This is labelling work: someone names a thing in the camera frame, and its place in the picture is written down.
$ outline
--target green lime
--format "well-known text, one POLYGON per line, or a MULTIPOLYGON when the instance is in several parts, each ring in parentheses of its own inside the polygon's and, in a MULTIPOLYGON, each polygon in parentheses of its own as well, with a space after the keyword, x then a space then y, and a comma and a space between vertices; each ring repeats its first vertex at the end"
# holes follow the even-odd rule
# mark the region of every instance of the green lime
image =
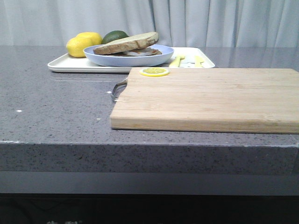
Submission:
POLYGON ((119 40, 125 37, 129 37, 129 36, 124 31, 114 30, 104 36, 102 40, 102 44, 106 44, 111 41, 119 40))

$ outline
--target blue plate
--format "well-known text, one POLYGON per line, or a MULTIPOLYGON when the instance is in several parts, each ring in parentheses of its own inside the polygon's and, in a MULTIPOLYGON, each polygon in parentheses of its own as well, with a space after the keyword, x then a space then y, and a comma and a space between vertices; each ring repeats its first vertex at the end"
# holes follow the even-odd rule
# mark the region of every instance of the blue plate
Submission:
POLYGON ((150 46, 153 49, 157 49, 162 52, 161 55, 151 56, 107 56, 96 55, 93 53, 93 49, 99 45, 91 46, 84 49, 85 56, 95 64, 106 67, 149 67, 156 66, 166 62, 171 58, 173 54, 173 48, 154 44, 150 46))

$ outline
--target lime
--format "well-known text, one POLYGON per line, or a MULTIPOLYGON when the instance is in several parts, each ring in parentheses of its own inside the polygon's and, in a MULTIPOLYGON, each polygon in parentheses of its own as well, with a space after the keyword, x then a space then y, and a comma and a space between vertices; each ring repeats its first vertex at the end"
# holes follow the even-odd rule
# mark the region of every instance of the lime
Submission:
POLYGON ((129 36, 124 31, 114 30, 104 36, 102 40, 102 44, 106 44, 111 41, 119 40, 125 37, 129 37, 129 36))
POLYGON ((150 76, 150 77, 166 76, 169 74, 169 71, 167 69, 160 68, 160 67, 144 68, 141 69, 139 72, 144 76, 150 76))

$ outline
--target yellow utensil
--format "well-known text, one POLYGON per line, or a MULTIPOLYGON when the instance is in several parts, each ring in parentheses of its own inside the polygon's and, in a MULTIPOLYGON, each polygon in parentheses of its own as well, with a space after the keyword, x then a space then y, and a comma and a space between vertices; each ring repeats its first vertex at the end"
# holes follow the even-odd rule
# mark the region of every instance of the yellow utensil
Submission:
POLYGON ((174 60, 169 64, 170 68, 179 67, 179 64, 181 62, 181 59, 184 59, 185 55, 177 55, 174 60))
POLYGON ((205 62, 205 60, 201 57, 196 55, 195 56, 195 66, 196 68, 203 68, 202 63, 205 62))

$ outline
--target toast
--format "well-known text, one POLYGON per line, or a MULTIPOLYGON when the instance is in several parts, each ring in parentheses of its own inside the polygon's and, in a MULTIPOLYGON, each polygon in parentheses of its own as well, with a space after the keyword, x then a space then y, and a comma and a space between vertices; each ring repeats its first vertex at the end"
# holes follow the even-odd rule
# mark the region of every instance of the toast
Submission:
POLYGON ((158 40, 159 34, 157 32, 137 34, 103 44, 96 47, 93 52, 96 55, 108 55, 127 50, 143 49, 157 43, 158 40))

